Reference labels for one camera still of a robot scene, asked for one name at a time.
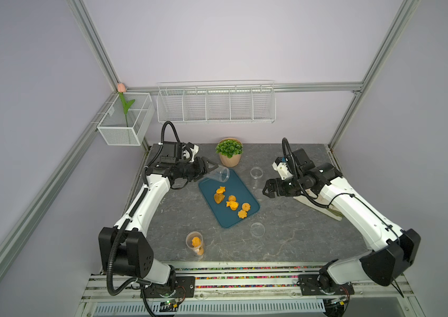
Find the clear jar lid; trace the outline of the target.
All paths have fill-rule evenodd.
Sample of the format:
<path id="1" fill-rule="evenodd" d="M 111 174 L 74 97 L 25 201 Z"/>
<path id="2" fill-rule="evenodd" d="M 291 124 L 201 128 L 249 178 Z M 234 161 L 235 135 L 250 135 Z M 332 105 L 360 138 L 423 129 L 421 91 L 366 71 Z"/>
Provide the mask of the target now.
<path id="1" fill-rule="evenodd" d="M 266 232 L 266 228 L 262 223 L 253 223 L 250 227 L 251 235 L 255 238 L 261 238 Z"/>
<path id="2" fill-rule="evenodd" d="M 265 198 L 265 195 L 263 195 L 261 189 L 257 189 L 257 190 L 254 190 L 254 197 L 255 197 L 258 201 L 262 201 L 262 200 Z"/>

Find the clear cookie jar back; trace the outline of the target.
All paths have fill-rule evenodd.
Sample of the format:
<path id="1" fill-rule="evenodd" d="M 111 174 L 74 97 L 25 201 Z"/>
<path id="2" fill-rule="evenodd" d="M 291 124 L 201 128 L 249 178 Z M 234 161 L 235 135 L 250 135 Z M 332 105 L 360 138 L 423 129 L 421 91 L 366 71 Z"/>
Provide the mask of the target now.
<path id="1" fill-rule="evenodd" d="M 212 171 L 205 175 L 206 178 L 217 182 L 226 182 L 230 178 L 230 170 L 226 166 L 216 166 Z"/>

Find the clear cookie jar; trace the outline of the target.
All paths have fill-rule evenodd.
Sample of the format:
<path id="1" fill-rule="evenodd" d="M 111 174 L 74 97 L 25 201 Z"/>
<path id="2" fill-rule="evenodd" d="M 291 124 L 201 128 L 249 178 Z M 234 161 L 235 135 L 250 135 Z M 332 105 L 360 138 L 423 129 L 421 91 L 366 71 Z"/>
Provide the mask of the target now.
<path id="1" fill-rule="evenodd" d="M 190 232 L 186 237 L 186 245 L 198 256 L 203 256 L 205 252 L 204 239 L 197 231 Z"/>
<path id="2" fill-rule="evenodd" d="M 230 178 L 230 170 L 226 166 L 216 166 L 212 171 L 205 175 L 206 178 L 217 182 L 226 182 Z"/>
<path id="3" fill-rule="evenodd" d="M 258 189 L 261 186 L 262 178 L 263 178 L 264 172 L 262 168 L 259 166 L 254 166 L 250 170 L 250 176 L 252 178 L 252 188 Z"/>

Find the clear cookie jar front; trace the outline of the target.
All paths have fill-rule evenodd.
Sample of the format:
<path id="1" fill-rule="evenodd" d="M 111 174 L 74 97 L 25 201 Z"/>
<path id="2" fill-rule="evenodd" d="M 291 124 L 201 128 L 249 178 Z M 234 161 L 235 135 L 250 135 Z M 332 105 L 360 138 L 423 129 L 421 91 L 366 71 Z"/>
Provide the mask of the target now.
<path id="1" fill-rule="evenodd" d="M 186 237 L 186 245 L 198 256 L 203 256 L 205 252 L 204 239 L 197 231 L 190 232 Z"/>

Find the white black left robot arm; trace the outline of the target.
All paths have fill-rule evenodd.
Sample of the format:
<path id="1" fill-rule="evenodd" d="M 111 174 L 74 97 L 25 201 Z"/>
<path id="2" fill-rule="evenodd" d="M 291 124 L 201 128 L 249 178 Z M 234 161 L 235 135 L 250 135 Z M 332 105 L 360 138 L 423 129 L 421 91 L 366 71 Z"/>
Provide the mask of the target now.
<path id="1" fill-rule="evenodd" d="M 120 294 L 133 283 L 157 285 L 172 293 L 176 289 L 174 268 L 155 258 L 147 240 L 152 218 L 174 183 L 185 184 L 202 179 L 217 170 L 218 164 L 206 157 L 198 157 L 199 147 L 183 143 L 178 135 L 166 140 L 172 122 L 161 129 L 160 143 L 151 148 L 141 177 L 143 185 L 123 216 L 112 227 L 105 227 L 98 235 L 102 268 L 106 274 L 106 288 L 111 296 Z"/>

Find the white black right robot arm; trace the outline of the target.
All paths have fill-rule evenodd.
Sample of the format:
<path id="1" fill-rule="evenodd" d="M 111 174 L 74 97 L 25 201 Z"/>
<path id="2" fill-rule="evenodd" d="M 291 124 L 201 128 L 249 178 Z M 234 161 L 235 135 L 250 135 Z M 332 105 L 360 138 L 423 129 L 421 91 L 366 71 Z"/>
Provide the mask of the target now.
<path id="1" fill-rule="evenodd" d="M 376 210 L 334 165 L 315 165 L 304 149 L 292 150 L 286 138 L 281 146 L 283 154 L 273 164 L 279 176 L 265 183 L 263 195 L 303 197 L 320 209 L 339 211 L 361 233 L 368 248 L 362 255 L 328 262 L 318 273 L 317 288 L 332 294 L 351 282 L 395 284 L 414 264 L 421 236 L 413 229 L 403 230 Z"/>

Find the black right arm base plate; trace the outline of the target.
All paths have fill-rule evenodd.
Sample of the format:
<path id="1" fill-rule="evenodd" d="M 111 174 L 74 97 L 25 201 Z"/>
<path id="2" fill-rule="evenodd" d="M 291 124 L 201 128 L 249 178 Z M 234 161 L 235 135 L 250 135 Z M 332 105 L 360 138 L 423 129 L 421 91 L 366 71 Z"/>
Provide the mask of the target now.
<path id="1" fill-rule="evenodd" d="M 316 295 L 354 295 L 353 285 L 337 285 L 329 277 L 320 274 L 300 274 L 297 281 L 303 296 Z"/>

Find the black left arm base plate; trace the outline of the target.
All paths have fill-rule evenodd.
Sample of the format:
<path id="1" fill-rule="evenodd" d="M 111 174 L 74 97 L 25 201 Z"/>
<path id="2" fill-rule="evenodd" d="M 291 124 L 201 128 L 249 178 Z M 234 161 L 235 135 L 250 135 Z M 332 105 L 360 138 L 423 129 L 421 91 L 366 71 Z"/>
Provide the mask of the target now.
<path id="1" fill-rule="evenodd" d="M 160 298 L 193 298 L 196 290 L 196 278 L 194 276 L 176 276 L 170 278 L 167 284 L 152 284 L 143 294 L 147 299 Z"/>

